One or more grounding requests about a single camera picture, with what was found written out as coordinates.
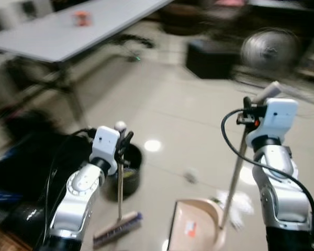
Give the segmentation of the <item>white crumpled paper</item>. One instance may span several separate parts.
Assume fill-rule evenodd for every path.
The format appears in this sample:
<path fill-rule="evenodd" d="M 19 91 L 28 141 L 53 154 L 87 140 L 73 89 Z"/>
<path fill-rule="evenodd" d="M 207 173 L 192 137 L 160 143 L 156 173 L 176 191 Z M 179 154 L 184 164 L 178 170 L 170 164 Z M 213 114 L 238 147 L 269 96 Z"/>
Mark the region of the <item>white crumpled paper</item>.
<path fill-rule="evenodd" d="M 244 227 L 243 216 L 254 214 L 253 204 L 243 192 L 229 195 L 229 191 L 218 190 L 210 199 L 222 208 L 222 220 L 227 220 L 235 230 L 240 230 Z"/>

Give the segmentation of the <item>black round waste bin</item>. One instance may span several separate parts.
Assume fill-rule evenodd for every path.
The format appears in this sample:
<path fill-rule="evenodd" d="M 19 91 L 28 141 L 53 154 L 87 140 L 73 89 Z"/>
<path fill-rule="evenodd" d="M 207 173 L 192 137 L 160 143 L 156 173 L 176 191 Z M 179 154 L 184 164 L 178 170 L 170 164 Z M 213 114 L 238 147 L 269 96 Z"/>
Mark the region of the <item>black round waste bin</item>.
<path fill-rule="evenodd" d="M 138 191 L 142 181 L 143 154 L 140 148 L 131 143 L 126 148 L 124 158 L 128 165 L 124 165 L 123 199 L 130 198 Z M 111 175 L 104 182 L 104 196 L 109 201 L 117 201 L 117 174 Z"/>

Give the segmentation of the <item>small orange container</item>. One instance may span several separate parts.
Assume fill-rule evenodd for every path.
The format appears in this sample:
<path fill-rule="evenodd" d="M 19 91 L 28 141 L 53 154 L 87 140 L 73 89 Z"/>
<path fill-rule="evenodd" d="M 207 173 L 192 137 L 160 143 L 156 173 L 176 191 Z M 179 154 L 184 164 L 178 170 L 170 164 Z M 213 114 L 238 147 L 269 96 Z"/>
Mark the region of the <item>small orange container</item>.
<path fill-rule="evenodd" d="M 77 27 L 88 27 L 92 25 L 92 14 L 87 10 L 76 10 L 73 13 L 73 19 Z"/>

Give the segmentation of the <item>black bag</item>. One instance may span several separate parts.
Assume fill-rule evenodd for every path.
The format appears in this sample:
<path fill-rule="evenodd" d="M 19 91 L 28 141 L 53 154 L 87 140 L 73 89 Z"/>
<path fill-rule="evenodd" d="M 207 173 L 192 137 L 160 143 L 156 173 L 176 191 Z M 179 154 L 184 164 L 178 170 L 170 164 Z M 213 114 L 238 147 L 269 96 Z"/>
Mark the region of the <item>black bag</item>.
<path fill-rule="evenodd" d="M 63 187 L 88 159 L 95 129 L 65 132 L 35 127 L 13 134 L 13 145 L 0 157 L 0 210 L 17 203 L 42 206 L 50 219 L 63 198 Z"/>

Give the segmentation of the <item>round grey floor fan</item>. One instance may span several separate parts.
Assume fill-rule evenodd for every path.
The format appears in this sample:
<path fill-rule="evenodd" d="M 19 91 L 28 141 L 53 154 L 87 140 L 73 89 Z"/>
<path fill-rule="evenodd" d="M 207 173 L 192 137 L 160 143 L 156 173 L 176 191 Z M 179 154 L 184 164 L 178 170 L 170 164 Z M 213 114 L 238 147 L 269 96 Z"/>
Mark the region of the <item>round grey floor fan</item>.
<path fill-rule="evenodd" d="M 261 77 L 281 79 L 294 66 L 300 41 L 288 29 L 264 27 L 243 41 L 240 58 L 242 65 Z"/>

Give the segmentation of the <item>black box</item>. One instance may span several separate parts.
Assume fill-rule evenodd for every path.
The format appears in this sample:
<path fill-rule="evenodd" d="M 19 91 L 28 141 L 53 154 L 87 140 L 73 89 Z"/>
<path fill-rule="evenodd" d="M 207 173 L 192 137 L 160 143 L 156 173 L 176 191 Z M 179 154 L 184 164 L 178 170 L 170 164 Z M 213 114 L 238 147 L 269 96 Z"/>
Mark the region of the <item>black box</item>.
<path fill-rule="evenodd" d="M 193 39 L 187 43 L 184 65 L 200 79 L 230 79 L 239 58 L 239 49 L 230 45 Z"/>

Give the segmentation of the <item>beige long-handled dustpan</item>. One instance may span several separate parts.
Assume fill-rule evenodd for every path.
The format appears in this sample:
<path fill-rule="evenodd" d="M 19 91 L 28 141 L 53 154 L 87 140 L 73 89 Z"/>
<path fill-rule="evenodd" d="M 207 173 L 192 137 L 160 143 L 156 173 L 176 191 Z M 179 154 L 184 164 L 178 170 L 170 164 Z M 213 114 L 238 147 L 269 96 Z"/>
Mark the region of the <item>beige long-handled dustpan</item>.
<path fill-rule="evenodd" d="M 253 107 L 265 105 L 268 98 L 276 98 L 281 91 L 281 84 L 278 81 L 272 82 L 252 99 Z M 233 115 L 238 116 L 241 109 L 231 111 L 222 119 L 222 138 L 227 143 L 229 142 L 226 131 L 227 120 Z M 255 139 L 253 144 L 246 143 L 246 136 L 253 129 L 256 128 L 244 126 L 241 143 L 238 148 L 235 148 L 247 158 L 270 166 L 272 169 L 282 170 L 287 174 L 293 172 L 293 161 L 289 157 L 284 158 L 286 151 L 276 140 L 260 137 Z M 240 161 L 238 158 L 236 160 L 229 187 L 230 197 L 238 192 L 238 182 L 245 162 L 247 161 Z M 262 175 L 257 167 L 251 165 L 259 172 L 260 180 L 256 184 L 259 187 L 271 187 L 270 178 L 274 178 L 274 175 L 269 175 L 268 171 Z M 211 199 L 179 199 L 175 204 L 167 251 L 220 251 L 226 241 L 226 226 L 227 220 L 222 220 L 222 208 Z"/>

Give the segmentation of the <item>wooden-handled purple bristle broom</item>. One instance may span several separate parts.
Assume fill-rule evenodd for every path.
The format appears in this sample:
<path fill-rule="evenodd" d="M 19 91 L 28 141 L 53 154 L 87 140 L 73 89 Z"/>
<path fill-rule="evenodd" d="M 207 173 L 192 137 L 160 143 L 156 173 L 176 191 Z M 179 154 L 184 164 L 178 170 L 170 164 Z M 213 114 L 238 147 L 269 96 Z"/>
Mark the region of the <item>wooden-handled purple bristle broom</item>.
<path fill-rule="evenodd" d="M 118 121 L 112 127 L 117 131 L 129 131 L 127 124 L 123 121 Z M 124 170 L 118 169 L 117 172 L 118 186 L 117 186 L 117 220 L 115 223 L 105 227 L 95 234 L 93 237 L 93 247 L 100 248 L 106 244 L 119 239 L 125 234 L 133 231 L 140 226 L 142 222 L 142 213 L 138 211 L 125 211 L 123 199 L 123 180 Z"/>

